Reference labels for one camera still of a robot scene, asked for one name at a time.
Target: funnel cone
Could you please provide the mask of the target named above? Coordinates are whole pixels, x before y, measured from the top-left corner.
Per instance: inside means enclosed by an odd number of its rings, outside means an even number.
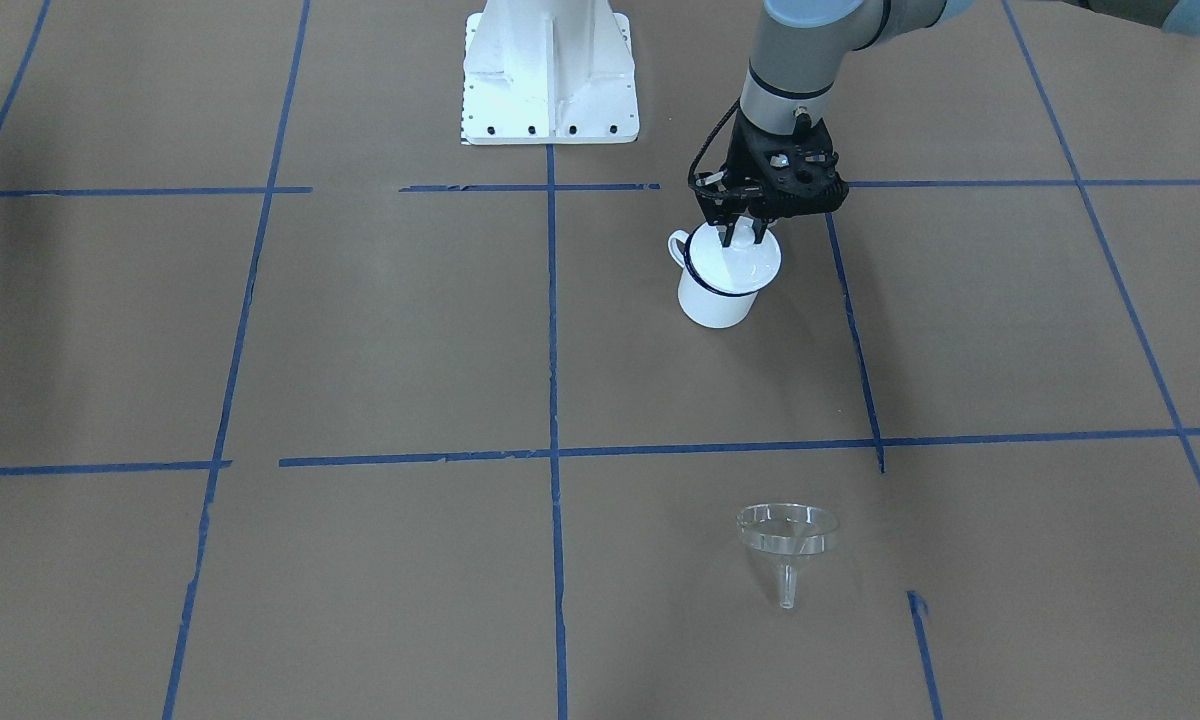
[[[816,556],[836,547],[836,515],[820,506],[767,502],[738,512],[742,541],[773,565],[778,578],[778,605],[796,608],[800,570]]]

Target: floor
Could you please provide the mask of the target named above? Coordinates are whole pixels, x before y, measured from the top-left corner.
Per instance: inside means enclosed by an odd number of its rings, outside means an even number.
[[[460,145],[481,5],[0,2],[0,719],[1200,719],[1200,40],[851,56],[720,332],[760,4],[614,0],[640,140],[558,149]],[[755,502],[842,521],[796,611]]]

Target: white mug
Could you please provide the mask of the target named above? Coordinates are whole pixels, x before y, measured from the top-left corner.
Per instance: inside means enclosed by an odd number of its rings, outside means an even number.
[[[709,288],[706,282],[700,282],[684,265],[684,250],[682,244],[690,240],[690,234],[684,230],[672,233],[667,238],[667,251],[672,259],[682,268],[679,283],[679,302],[684,314],[704,328],[732,328],[746,318],[751,304],[756,300],[755,290],[734,295],[734,293],[722,293],[716,288]]]

